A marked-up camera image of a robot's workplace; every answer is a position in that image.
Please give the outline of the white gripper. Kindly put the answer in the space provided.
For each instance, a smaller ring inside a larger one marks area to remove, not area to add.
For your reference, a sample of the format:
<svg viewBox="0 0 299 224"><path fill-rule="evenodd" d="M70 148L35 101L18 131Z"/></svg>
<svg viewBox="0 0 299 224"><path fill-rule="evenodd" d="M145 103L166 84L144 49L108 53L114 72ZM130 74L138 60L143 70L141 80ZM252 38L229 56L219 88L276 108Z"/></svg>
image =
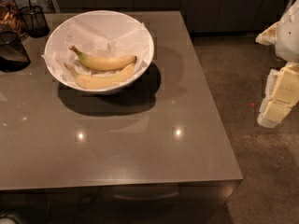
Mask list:
<svg viewBox="0 0 299 224"><path fill-rule="evenodd" d="M287 61L280 70L271 69L266 80L257 122L275 128L299 102L299 0L296 0L280 21L258 34L256 43L275 45L276 55Z"/></svg>

